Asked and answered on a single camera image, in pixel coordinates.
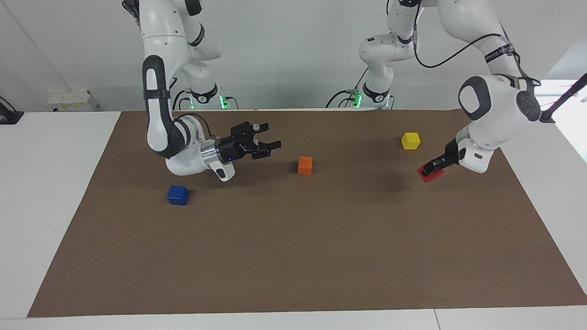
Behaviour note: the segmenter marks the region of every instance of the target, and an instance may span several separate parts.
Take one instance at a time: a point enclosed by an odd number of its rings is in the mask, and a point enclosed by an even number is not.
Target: blue cube
[[[169,189],[169,193],[167,194],[167,200],[172,205],[186,206],[189,196],[190,193],[187,191],[187,188],[181,186],[171,186],[171,189]]]

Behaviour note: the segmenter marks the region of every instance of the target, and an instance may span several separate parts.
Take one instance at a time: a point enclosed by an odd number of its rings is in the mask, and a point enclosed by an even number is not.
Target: white table
[[[587,307],[25,319],[119,114],[27,113],[0,126],[0,329],[587,329]],[[587,164],[555,126],[503,150],[587,291]]]

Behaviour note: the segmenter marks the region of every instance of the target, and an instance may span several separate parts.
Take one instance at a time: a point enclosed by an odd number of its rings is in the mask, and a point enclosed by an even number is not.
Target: orange cube
[[[298,174],[301,176],[312,175],[313,159],[311,157],[300,157],[298,163]]]

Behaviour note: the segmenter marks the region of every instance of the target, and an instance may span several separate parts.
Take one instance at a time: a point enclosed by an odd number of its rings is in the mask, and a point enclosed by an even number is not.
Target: black strap
[[[185,7],[190,16],[196,16],[202,12],[200,0],[185,0]]]
[[[385,100],[385,97],[387,97],[387,95],[389,94],[389,89],[383,93],[376,93],[367,87],[367,83],[363,85],[363,91],[365,92],[365,95],[371,98],[375,103],[383,102]]]
[[[510,87],[514,87],[514,88],[519,89],[519,80],[517,77],[514,77],[512,75],[506,75],[504,73],[496,73],[496,74],[494,74],[494,76],[502,76],[502,77],[508,79],[510,81]]]
[[[512,44],[505,45],[503,47],[499,47],[498,49],[492,51],[491,53],[489,53],[485,56],[485,62],[489,63],[492,60],[494,60],[502,55],[510,54],[513,52],[515,52],[515,48]]]
[[[399,40],[401,43],[403,43],[404,45],[407,45],[408,43],[412,42],[414,40],[414,36],[411,36],[408,38],[408,40],[404,40],[402,38],[400,38],[399,36],[397,37],[397,40]]]
[[[190,42],[190,46],[192,46],[192,47],[197,47],[202,42],[202,40],[204,40],[204,37],[206,36],[206,30],[204,29],[204,25],[202,25],[202,23],[200,23],[200,27],[201,27],[200,34],[193,42]]]
[[[403,7],[413,8],[419,5],[424,0],[400,0],[400,5]]]
[[[198,101],[199,104],[207,104],[208,102],[210,102],[210,100],[216,96],[216,94],[218,93],[218,85],[214,84],[214,88],[212,88],[211,91],[209,91],[208,93],[203,93],[203,94],[199,94],[194,92],[193,90],[191,91],[191,95],[195,98],[196,101]]]
[[[134,18],[139,18],[139,0],[123,0],[122,7]]]
[[[143,92],[143,99],[145,100],[149,100],[149,99],[171,99],[171,92],[168,90],[158,90],[158,89],[152,89],[152,90],[145,90]]]

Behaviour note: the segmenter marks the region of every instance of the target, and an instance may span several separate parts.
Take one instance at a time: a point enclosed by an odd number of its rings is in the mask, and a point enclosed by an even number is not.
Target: yellow cube
[[[402,137],[402,146],[404,150],[416,150],[420,146],[420,136],[418,133],[406,133]]]

